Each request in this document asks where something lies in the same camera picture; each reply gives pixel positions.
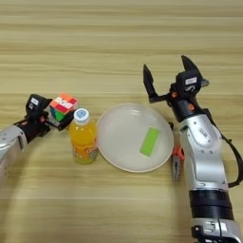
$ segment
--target round plate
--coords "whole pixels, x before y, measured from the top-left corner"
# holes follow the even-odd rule
[[[174,137],[169,123],[155,110],[123,104],[105,112],[98,121],[98,147],[114,166],[129,172],[155,170],[172,154]],[[150,157],[140,152],[149,128],[160,130]]]

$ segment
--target white bottle cap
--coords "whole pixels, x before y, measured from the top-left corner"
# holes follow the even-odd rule
[[[85,125],[89,122],[89,112],[86,109],[80,108],[74,112],[74,121],[79,125]]]

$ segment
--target rubik's cube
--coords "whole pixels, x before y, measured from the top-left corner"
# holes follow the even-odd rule
[[[77,106],[78,101],[76,99],[65,93],[62,93],[58,98],[50,103],[49,108],[52,117],[59,122],[65,117],[66,113],[77,109]]]

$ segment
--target wood grain surface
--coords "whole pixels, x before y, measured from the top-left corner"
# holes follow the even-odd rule
[[[149,105],[147,63],[159,93],[191,57],[211,81],[198,96],[243,150],[241,0],[0,0],[0,129],[21,120],[30,93],[76,96],[98,119],[120,103]],[[165,103],[150,105],[168,121]],[[236,177],[227,146],[229,180]],[[243,229],[242,186],[230,191]],[[170,162],[135,175],[101,156],[75,163],[67,132],[35,140],[0,192],[1,243],[193,242],[184,175]]]

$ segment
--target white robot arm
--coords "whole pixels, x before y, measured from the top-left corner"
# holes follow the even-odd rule
[[[143,82],[150,103],[166,101],[180,123],[180,144],[184,151],[184,170],[192,210],[192,236],[200,243],[243,243],[238,224],[234,221],[229,198],[229,185],[243,178],[243,161],[239,153],[216,128],[207,109],[201,109],[196,94],[209,82],[202,78],[196,65],[182,56],[185,71],[171,84],[170,92],[158,96],[148,67],[143,68]],[[228,183],[220,156],[224,139],[237,158],[239,176]]]

